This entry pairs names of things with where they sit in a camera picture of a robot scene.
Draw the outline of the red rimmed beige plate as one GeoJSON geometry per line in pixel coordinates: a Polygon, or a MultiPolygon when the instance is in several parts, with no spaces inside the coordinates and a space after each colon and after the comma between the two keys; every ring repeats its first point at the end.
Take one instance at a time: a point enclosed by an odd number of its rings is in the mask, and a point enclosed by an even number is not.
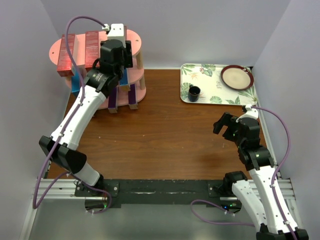
{"type": "Polygon", "coordinates": [[[251,70],[240,65],[228,65],[220,73],[222,82],[230,89],[243,91],[253,86],[254,77],[251,70]]]}

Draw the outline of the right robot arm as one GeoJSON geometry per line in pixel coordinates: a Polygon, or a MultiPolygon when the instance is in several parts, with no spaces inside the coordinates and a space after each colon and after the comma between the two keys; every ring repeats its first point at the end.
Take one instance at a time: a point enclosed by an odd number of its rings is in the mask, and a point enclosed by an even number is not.
{"type": "Polygon", "coordinates": [[[242,171],[227,173],[221,188],[230,197],[236,196],[247,211],[256,229],[258,240],[307,240],[305,229],[292,217],[275,176],[275,164],[269,150],[260,144],[258,112],[248,111],[237,117],[225,112],[213,124],[213,133],[222,135],[237,146],[239,159],[251,176],[257,194],[242,171]]]}

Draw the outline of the pink three-tier shelf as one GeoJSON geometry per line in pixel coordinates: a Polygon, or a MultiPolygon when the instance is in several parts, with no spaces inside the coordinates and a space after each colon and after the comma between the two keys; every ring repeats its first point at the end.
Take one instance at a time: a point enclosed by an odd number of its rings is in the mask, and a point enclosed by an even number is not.
{"type": "MultiPolygon", "coordinates": [[[[76,52],[76,64],[84,70],[85,67],[85,33],[76,34],[77,36],[77,50],[76,52]]],[[[105,41],[107,40],[107,35],[105,32],[100,31],[98,33],[99,40],[105,41]]],[[[136,89],[136,102],[139,103],[146,95],[146,85],[145,85],[145,77],[144,77],[144,67],[142,60],[142,41],[141,37],[134,31],[127,29],[126,30],[126,39],[131,41],[131,52],[132,52],[132,61],[133,67],[129,68],[128,77],[130,85],[135,84],[136,89]]],[[[57,40],[49,50],[49,58],[52,63],[55,65],[58,64],[59,53],[60,53],[61,39],[57,40]]],[[[128,93],[122,89],[118,90],[117,95],[117,105],[126,106],[129,104],[128,101],[128,93]]],[[[108,108],[108,99],[105,100],[99,107],[101,109],[108,108]]]]}

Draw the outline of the blue toothpaste box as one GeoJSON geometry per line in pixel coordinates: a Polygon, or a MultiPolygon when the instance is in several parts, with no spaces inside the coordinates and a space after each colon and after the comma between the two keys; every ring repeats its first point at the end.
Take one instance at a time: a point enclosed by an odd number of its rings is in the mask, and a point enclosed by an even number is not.
{"type": "Polygon", "coordinates": [[[80,89],[81,89],[80,77],[79,77],[79,74],[76,73],[74,76],[71,77],[71,93],[75,97],[78,97],[80,89]]]}
{"type": "Polygon", "coordinates": [[[130,81],[128,80],[127,75],[123,75],[119,80],[118,88],[124,92],[129,92],[131,90],[130,81]]]}

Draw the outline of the silver purple toothpaste box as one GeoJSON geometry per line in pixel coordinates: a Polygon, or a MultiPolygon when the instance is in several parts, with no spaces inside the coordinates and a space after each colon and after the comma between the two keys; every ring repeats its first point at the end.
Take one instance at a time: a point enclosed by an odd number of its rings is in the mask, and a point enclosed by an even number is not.
{"type": "Polygon", "coordinates": [[[111,114],[118,112],[118,88],[115,87],[108,97],[108,111],[111,114]]]}

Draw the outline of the dark blue mug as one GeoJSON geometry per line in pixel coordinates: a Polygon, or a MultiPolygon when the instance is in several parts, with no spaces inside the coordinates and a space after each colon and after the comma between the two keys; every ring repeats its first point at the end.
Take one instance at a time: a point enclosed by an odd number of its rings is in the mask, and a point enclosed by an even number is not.
{"type": "Polygon", "coordinates": [[[190,85],[188,89],[188,100],[192,103],[198,101],[200,97],[201,89],[198,86],[190,85]]]}

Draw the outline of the black base mat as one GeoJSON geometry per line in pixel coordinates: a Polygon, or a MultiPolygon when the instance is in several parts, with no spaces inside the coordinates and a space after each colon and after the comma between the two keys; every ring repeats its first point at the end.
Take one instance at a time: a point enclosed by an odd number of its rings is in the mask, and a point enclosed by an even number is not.
{"type": "Polygon", "coordinates": [[[205,200],[227,210],[239,210],[241,202],[230,191],[222,192],[222,180],[106,179],[111,207],[122,205],[189,205],[205,200]]]}

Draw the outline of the blue toothpaste box front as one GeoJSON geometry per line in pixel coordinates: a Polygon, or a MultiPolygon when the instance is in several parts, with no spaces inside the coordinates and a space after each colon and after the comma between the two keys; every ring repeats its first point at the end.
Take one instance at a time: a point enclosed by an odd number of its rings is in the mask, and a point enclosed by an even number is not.
{"type": "Polygon", "coordinates": [[[78,97],[80,89],[81,89],[80,77],[79,77],[79,74],[76,73],[74,76],[71,77],[71,93],[75,97],[78,97]]]}

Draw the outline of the floral serving tray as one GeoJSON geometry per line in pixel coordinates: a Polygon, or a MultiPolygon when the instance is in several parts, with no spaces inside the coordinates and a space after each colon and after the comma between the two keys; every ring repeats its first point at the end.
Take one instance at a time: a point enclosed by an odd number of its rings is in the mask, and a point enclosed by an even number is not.
{"type": "Polygon", "coordinates": [[[188,92],[191,85],[200,88],[196,104],[244,106],[256,105],[258,96],[254,86],[245,90],[229,88],[221,79],[225,65],[185,63],[180,67],[180,98],[190,103],[188,92]]]}

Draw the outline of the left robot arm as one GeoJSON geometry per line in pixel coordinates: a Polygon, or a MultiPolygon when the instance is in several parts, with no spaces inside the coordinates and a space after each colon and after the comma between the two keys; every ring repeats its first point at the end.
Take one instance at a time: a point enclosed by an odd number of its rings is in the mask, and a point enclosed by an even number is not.
{"type": "Polygon", "coordinates": [[[80,139],[99,106],[116,89],[126,68],[133,67],[131,41],[108,39],[100,43],[100,57],[86,74],[78,99],[51,136],[42,136],[39,145],[48,159],[86,183],[86,191],[99,196],[103,177],[77,150],[80,139]]]}

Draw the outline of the red toothpaste box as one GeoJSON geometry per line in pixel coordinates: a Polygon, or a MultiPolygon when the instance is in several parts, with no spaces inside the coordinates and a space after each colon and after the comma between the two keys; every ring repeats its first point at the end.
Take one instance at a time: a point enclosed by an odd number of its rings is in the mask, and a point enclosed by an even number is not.
{"type": "Polygon", "coordinates": [[[96,59],[100,56],[100,42],[98,31],[87,31],[85,33],[85,64],[86,71],[92,69],[96,59]]]}
{"type": "MultiPolygon", "coordinates": [[[[78,37],[76,34],[71,33],[67,35],[68,47],[71,56],[74,60],[77,58],[78,51],[78,37]]],[[[74,64],[68,54],[65,35],[62,35],[59,49],[59,56],[57,61],[56,70],[61,77],[72,77],[76,73],[74,64]]]]}

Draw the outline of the aluminium frame rail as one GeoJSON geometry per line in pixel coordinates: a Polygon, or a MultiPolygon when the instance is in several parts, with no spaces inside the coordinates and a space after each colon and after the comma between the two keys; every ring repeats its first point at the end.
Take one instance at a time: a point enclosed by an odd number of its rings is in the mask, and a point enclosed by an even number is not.
{"type": "MultiPolygon", "coordinates": [[[[42,179],[39,184],[37,200],[39,200],[53,179],[42,179]]],[[[44,199],[66,200],[75,198],[76,185],[74,179],[58,179],[49,189],[44,199]]]]}

